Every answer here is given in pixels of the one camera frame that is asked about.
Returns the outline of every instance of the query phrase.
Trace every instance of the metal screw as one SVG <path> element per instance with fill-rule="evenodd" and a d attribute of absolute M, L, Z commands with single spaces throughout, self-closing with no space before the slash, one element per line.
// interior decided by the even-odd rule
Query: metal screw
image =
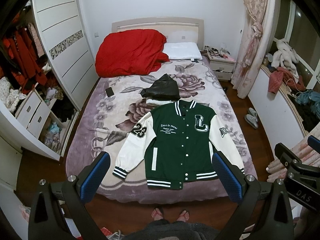
<path fill-rule="evenodd" d="M 254 181 L 254 176 L 253 175 L 247 175 L 247 180 L 248 181 Z"/>
<path fill-rule="evenodd" d="M 39 181 L 39 184 L 40 184 L 41 186 L 43 186 L 46 182 L 47 182 L 47 181 L 46 181 L 45 179 L 41 179 L 41 180 Z"/>
<path fill-rule="evenodd" d="M 282 185 L 282 184 L 283 184 L 283 179 L 277 179 L 277 183 L 278 183 L 279 185 Z"/>
<path fill-rule="evenodd" d="M 76 178 L 77 178 L 76 175 L 71 175 L 68 177 L 68 181 L 73 182 L 76 180 Z"/>

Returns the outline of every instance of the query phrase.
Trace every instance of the blue gripper pad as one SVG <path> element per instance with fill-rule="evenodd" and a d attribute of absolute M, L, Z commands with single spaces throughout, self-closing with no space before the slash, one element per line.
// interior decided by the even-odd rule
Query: blue gripper pad
<path fill-rule="evenodd" d="M 100 154 L 103 154 L 102 158 L 94 166 L 81 185 L 79 197 L 83 204 L 89 203 L 93 199 L 110 167 L 110 155 L 106 152 L 101 152 Z"/>
<path fill-rule="evenodd" d="M 232 202 L 240 203 L 243 199 L 243 187 L 236 179 L 218 153 L 212 156 L 212 166 Z"/>
<path fill-rule="evenodd" d="M 313 135 L 308 137 L 308 145 L 314 149 L 317 153 L 320 153 L 320 140 Z"/>

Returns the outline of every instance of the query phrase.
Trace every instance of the white door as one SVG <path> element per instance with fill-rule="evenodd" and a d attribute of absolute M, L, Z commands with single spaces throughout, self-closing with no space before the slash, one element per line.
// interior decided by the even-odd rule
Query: white door
<path fill-rule="evenodd" d="M 76 0 L 32 0 L 39 38 L 52 69 L 78 110 L 98 79 Z"/>
<path fill-rule="evenodd" d="M 16 189 L 22 154 L 0 137 L 0 183 Z"/>

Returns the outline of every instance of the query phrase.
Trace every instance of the floral curtain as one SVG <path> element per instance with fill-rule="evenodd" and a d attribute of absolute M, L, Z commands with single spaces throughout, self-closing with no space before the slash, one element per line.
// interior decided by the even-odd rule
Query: floral curtain
<path fill-rule="evenodd" d="M 307 143 L 308 137 L 310 135 L 313 135 L 320 139 L 320 123 L 318 123 L 317 126 L 291 150 L 295 155 L 297 155 L 302 160 L 303 164 L 319 167 L 320 155 L 315 150 L 313 150 L 310 146 L 308 146 L 308 143 Z M 278 179 L 278 178 L 283 179 L 285 177 L 287 169 L 277 159 L 268 165 L 267 172 L 271 173 L 267 181 L 274 182 L 275 179 Z"/>
<path fill-rule="evenodd" d="M 238 97 L 245 98 L 260 69 L 267 50 L 276 0 L 244 0 L 248 17 L 241 39 L 236 70 L 231 83 Z"/>

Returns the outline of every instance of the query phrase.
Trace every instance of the white jacket sleeve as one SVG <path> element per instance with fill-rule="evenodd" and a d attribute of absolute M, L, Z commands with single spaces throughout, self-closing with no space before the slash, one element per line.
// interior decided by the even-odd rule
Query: white jacket sleeve
<path fill-rule="evenodd" d="M 209 140 L 218 151 L 227 157 L 231 164 L 238 166 L 243 172 L 244 165 L 236 145 L 217 115 L 210 122 Z"/>
<path fill-rule="evenodd" d="M 127 174 L 143 160 L 145 151 L 156 134 L 151 113 L 145 114 L 132 128 L 118 157 L 113 175 L 125 179 Z"/>

